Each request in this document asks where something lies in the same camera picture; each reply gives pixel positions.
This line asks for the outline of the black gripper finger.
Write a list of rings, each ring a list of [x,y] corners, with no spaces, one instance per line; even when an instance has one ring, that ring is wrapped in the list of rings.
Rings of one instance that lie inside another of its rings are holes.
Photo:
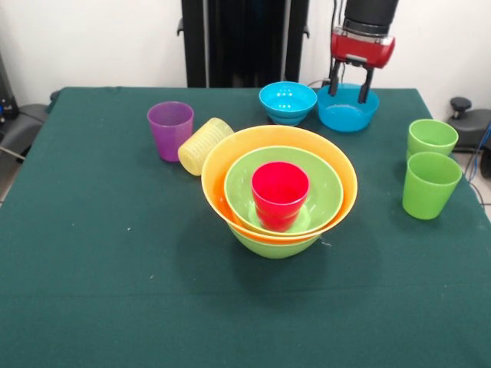
[[[372,67],[365,67],[364,69],[367,71],[367,73],[365,82],[361,85],[360,93],[358,95],[358,103],[360,104],[365,104],[367,101],[367,96],[370,92],[371,82],[374,74],[374,69]]]
[[[341,66],[341,62],[339,60],[335,60],[333,67],[330,71],[330,74],[329,74],[330,83],[329,83],[329,89],[328,89],[328,93],[330,95],[335,95],[338,91],[338,83],[339,83],[339,75],[338,74],[339,74],[340,66]]]

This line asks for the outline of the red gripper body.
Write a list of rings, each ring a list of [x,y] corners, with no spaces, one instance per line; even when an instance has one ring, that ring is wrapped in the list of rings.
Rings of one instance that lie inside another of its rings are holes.
[[[355,66],[384,68],[395,48],[392,36],[371,37],[335,28],[331,35],[331,54],[337,61]]]

